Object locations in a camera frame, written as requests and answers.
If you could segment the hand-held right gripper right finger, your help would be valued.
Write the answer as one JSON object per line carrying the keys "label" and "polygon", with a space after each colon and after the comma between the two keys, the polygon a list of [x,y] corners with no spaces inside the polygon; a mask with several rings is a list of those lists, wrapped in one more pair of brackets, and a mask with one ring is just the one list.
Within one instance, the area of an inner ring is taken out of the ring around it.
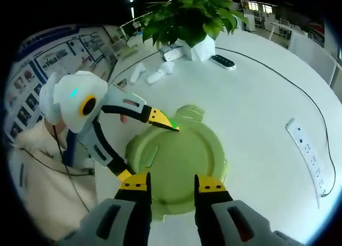
{"label": "hand-held right gripper right finger", "polygon": [[241,200],[220,180],[194,177],[195,223],[202,245],[302,245]]}

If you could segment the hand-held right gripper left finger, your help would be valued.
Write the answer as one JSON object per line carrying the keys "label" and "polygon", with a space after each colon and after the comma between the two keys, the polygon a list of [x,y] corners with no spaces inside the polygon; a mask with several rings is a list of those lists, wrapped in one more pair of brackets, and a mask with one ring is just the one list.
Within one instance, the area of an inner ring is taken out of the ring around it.
{"label": "hand-held right gripper left finger", "polygon": [[79,228],[58,245],[148,245],[151,211],[150,173],[131,175],[114,198],[94,207]]}

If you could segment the person's left hand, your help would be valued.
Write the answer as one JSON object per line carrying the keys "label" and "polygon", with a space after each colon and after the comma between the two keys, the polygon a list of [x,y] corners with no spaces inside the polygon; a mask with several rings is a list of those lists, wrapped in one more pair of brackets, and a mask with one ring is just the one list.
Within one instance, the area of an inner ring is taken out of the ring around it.
{"label": "person's left hand", "polygon": [[65,133],[65,132],[67,132],[67,126],[64,123],[63,119],[60,118],[58,123],[56,125],[53,125],[53,124],[49,123],[46,118],[44,118],[44,124],[45,124],[48,132],[55,139],[58,138],[61,148],[63,148],[64,150],[67,149],[66,133]]}

